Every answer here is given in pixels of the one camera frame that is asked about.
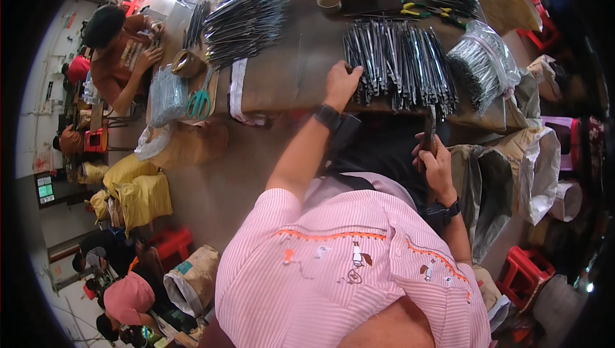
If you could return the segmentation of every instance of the pink striped shirt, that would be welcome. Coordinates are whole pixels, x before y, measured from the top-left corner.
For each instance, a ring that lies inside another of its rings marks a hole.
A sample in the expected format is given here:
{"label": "pink striped shirt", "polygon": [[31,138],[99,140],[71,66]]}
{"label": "pink striped shirt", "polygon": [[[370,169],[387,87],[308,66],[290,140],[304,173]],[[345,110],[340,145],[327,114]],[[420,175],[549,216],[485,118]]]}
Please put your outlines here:
{"label": "pink striped shirt", "polygon": [[436,347],[487,347],[472,268],[455,262],[396,183],[349,174],[377,191],[339,193],[303,214],[287,190],[258,198],[217,275],[216,316],[235,346],[334,347],[407,294]]}

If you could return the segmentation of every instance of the scissors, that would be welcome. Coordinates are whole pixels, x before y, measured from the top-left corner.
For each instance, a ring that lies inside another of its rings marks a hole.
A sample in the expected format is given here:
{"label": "scissors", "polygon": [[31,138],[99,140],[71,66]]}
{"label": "scissors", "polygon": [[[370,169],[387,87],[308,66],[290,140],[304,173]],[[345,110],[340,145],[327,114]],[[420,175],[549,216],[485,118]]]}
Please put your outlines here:
{"label": "scissors", "polygon": [[211,106],[211,102],[209,100],[209,93],[207,92],[207,85],[209,85],[209,81],[211,80],[211,75],[213,74],[213,67],[210,66],[207,74],[205,75],[205,82],[199,91],[197,91],[190,101],[188,101],[188,107],[186,108],[186,114],[191,119],[198,118],[199,120],[205,120],[209,115],[209,109]]}

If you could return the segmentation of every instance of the brown t-shirt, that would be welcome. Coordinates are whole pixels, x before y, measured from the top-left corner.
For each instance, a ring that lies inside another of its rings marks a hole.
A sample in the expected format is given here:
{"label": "brown t-shirt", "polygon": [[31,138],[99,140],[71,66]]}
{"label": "brown t-shirt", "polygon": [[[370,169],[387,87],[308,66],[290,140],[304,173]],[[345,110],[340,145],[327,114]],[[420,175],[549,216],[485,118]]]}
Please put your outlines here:
{"label": "brown t-shirt", "polygon": [[60,150],[65,156],[83,153],[83,135],[78,131],[74,131],[72,124],[62,131]]}
{"label": "brown t-shirt", "polygon": [[[92,82],[109,104],[118,99],[132,75],[136,59],[150,47],[150,38],[137,33],[144,29],[147,29],[147,26],[142,14],[127,17],[118,43],[109,48],[103,56],[90,62]],[[143,93],[143,82],[139,83],[136,93]]]}

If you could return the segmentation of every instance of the brown table surface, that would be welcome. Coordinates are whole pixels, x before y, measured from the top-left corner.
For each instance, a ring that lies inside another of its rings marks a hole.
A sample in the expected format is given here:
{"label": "brown table surface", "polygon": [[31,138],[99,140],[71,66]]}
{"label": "brown table surface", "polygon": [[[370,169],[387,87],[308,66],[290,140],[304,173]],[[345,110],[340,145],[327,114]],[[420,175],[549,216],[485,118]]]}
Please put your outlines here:
{"label": "brown table surface", "polygon": [[[215,5],[218,0],[210,0]],[[316,0],[291,0],[287,10],[288,19],[279,44],[271,46],[256,57],[248,59],[243,81],[242,111],[244,113],[277,113],[294,109],[310,109],[322,102],[325,96],[327,74],[335,62],[344,58],[342,34],[354,18],[336,16],[327,18],[320,13]],[[165,55],[162,63],[168,64],[181,49],[183,31],[186,29],[192,10],[175,3],[167,18],[162,44]],[[420,20],[417,25],[432,26],[445,51],[454,47],[463,31],[443,24],[439,17]],[[301,64],[299,39],[302,37]],[[198,53],[204,58],[204,51]],[[297,92],[297,69],[299,88]],[[190,82],[190,90],[197,90],[203,76]],[[226,94],[230,84],[230,67],[221,69],[212,77],[210,85],[216,85],[215,113],[227,113]],[[463,123],[495,131],[506,130],[504,99],[496,98],[482,117],[476,117],[465,90],[457,88],[460,106],[448,121]],[[392,112],[387,98],[376,99],[367,106],[349,104],[347,111]]]}

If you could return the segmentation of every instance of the striped sleeve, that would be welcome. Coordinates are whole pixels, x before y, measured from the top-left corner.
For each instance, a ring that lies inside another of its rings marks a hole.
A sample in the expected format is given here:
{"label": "striped sleeve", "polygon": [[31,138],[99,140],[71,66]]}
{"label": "striped sleeve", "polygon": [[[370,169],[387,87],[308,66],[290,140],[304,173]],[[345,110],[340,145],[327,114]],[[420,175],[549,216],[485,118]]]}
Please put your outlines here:
{"label": "striped sleeve", "polygon": [[221,306],[224,294],[246,260],[280,227],[301,216],[301,204],[291,192],[281,188],[265,190],[226,247],[216,277],[216,305]]}
{"label": "striped sleeve", "polygon": [[470,334],[473,347],[488,347],[491,342],[491,329],[487,317],[487,308],[476,282],[472,267],[462,262],[457,263],[457,268],[467,277],[470,286],[471,298],[470,310]]}

